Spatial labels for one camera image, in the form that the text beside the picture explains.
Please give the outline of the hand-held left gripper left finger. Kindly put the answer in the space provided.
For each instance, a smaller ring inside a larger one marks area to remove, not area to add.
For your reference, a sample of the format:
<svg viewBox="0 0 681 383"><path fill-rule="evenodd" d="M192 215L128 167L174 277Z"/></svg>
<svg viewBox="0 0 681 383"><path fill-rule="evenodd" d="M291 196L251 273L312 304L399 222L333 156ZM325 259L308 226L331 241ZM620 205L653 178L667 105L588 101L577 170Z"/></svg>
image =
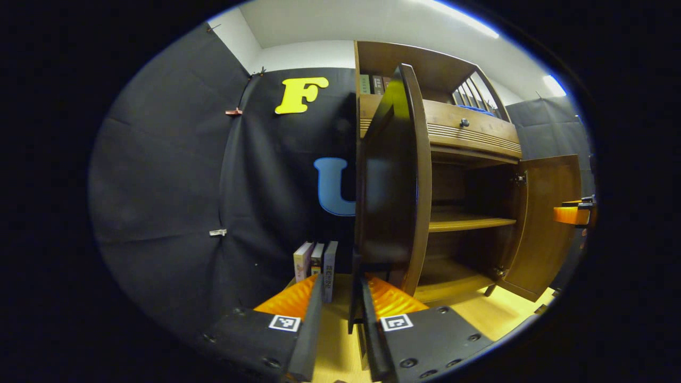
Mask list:
<svg viewBox="0 0 681 383"><path fill-rule="evenodd" d="M311 276L251 310L233 308L198 335L198 347L228 382L313 380L323 281Z"/></svg>

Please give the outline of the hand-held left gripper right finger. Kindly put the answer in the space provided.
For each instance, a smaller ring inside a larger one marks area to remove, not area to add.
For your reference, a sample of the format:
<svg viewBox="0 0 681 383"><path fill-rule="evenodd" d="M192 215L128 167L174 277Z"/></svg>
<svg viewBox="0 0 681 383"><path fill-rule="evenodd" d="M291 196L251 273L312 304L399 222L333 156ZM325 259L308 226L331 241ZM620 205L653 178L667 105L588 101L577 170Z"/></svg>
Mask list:
<svg viewBox="0 0 681 383"><path fill-rule="evenodd" d="M445 382L494 342L449 306L417 305L361 277L361 326L372 381Z"/></svg>

